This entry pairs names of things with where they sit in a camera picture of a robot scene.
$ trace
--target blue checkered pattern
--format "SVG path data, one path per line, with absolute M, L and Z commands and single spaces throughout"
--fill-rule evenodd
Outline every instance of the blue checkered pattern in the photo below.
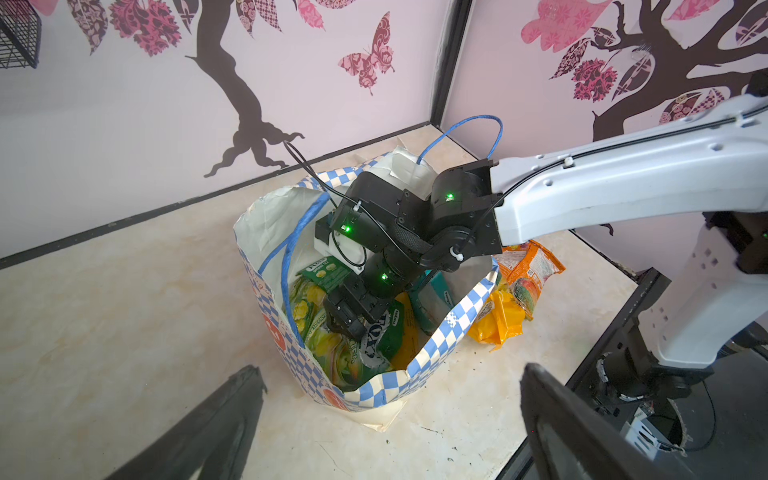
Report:
M 378 161 L 371 160 L 361 164 L 359 167 L 337 168 L 328 172 L 319 173 L 317 176 L 320 177 L 320 180 L 330 185 L 331 187 L 341 187 L 342 185 L 351 184 L 352 180 L 355 180 L 358 175 L 366 170 L 370 170 L 370 168 L 377 163 Z M 313 177 L 305 177 L 298 184 L 296 184 L 296 186 L 311 188 L 312 190 L 320 190 L 320 183 Z
M 338 187 L 352 182 L 361 172 L 370 169 L 376 163 L 375 160 L 372 160 L 360 167 L 347 167 L 323 172 L 318 174 L 318 177 L 329 185 Z M 318 182 L 311 177 L 305 178 L 296 186 L 319 190 Z M 253 268 L 254 264 L 260 264 L 263 259 L 249 259 L 242 250 L 240 250 L 240 255 L 243 258 L 243 263 L 245 263 L 246 273 L 251 285 L 253 285 L 253 291 L 259 301 L 264 320 L 271 323 L 268 327 L 278 351 L 280 351 L 280 355 L 283 356 L 283 360 L 285 360 L 293 376 L 299 381 L 301 388 L 315 402 L 352 412 L 361 412 L 386 405 L 422 387 L 448 354 L 453 351 L 459 340 L 469 331 L 469 327 L 475 321 L 483 303 L 490 296 L 498 275 L 498 264 L 496 260 L 493 260 L 491 272 L 475 285 L 472 291 L 462 298 L 444 318 L 432 338 L 410 362 L 406 370 L 382 373 L 373 377 L 354 392 L 342 393 L 326 377 L 310 350 L 302 347 L 296 339 L 293 329 L 288 324 L 288 319 L 275 302 L 272 290 Z

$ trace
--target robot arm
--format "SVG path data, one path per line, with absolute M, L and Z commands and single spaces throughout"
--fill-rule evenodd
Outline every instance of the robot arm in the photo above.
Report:
M 731 336 L 768 310 L 768 223 L 759 214 L 768 211 L 766 99 L 743 95 L 694 117 L 568 151 L 455 167 L 435 179 L 425 200 L 361 174 L 339 209 L 316 223 L 325 244 L 339 234 L 372 253 L 359 275 L 328 292 L 329 327 L 361 339 L 366 323 L 425 270 L 455 271 L 502 245 L 697 211 L 757 214 L 710 222 L 683 278 L 658 309 L 641 314 L 638 347 L 627 354 L 634 360 L 624 363 L 633 369 L 646 356 L 652 368 L 621 372 L 641 387 L 670 372 L 684 376 L 680 371 L 705 369 Z M 607 361 L 605 373 L 617 364 Z M 642 388 L 634 393 L 645 395 Z
M 727 123 L 711 127 L 721 122 Z M 491 169 L 493 191 L 505 191 L 532 170 L 541 173 L 495 209 L 504 245 L 658 215 L 768 211 L 768 101 L 741 95 L 650 130 L 505 158 Z
M 680 277 L 639 315 L 634 345 L 605 360 L 604 377 L 626 397 L 648 395 L 669 376 L 696 382 L 725 342 L 768 311 L 765 98 L 742 95 L 636 134 L 501 160 L 491 169 L 493 191 L 530 171 L 541 173 L 495 209 L 504 245 L 619 220 L 718 212 Z

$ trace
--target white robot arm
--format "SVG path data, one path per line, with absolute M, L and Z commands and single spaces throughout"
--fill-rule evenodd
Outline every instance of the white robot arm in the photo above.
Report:
M 491 179 L 497 193 L 518 185 L 495 208 L 504 245 L 657 215 L 768 212 L 768 100 L 742 95 L 635 134 L 505 158 L 491 169 Z M 681 376 L 706 369 L 725 342 L 768 311 L 766 215 L 748 216 L 736 233 L 710 222 L 682 275 L 640 314 L 639 333 L 655 369 Z M 745 243 L 750 263 L 763 262 L 749 273 L 740 258 Z M 627 391 L 634 397 L 642 389 Z

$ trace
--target pink wall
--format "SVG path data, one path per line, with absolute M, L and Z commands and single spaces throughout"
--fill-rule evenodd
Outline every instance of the pink wall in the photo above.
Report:
M 620 9 L 610 0 L 475 2 L 443 127 L 495 114 L 505 123 L 496 158 L 540 154 L 710 107 L 740 94 L 749 72 L 768 67 L 768 2 L 623 4 L 622 35 Z M 578 76 L 592 67 L 601 84 Z M 493 124 L 476 121 L 452 136 L 483 157 L 495 135 Z M 632 270 L 655 266 L 675 276 L 701 223 L 699 214 L 685 214 L 618 223 L 613 237 L 603 227 L 578 232 Z M 663 253 L 650 247 L 651 238 L 667 240 Z
M 35 4 L 39 66 L 0 69 L 0 257 L 272 173 L 280 162 L 293 165 L 282 133 L 301 133 L 294 144 L 315 158 L 428 120 L 449 6 L 446 0 Z M 135 15 L 117 15 L 126 8 L 160 8 L 173 24 L 164 17 L 165 36 L 144 35 Z M 188 25 L 185 9 L 193 14 Z M 241 20 L 243 12 L 253 20 Z M 377 81 L 363 88 L 339 61 L 374 53 L 387 12 L 390 35 L 379 38 L 381 58 L 360 65 L 375 70 Z M 370 75 L 364 77 L 370 84 Z M 240 139 L 233 142 L 236 132 Z M 254 155 L 251 147 L 261 151 Z M 226 152 L 233 164 L 204 177 Z

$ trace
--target wire basket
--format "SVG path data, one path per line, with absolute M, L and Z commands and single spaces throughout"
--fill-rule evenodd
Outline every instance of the wire basket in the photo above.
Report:
M 28 0 L 0 0 L 0 67 L 37 68 L 40 30 Z

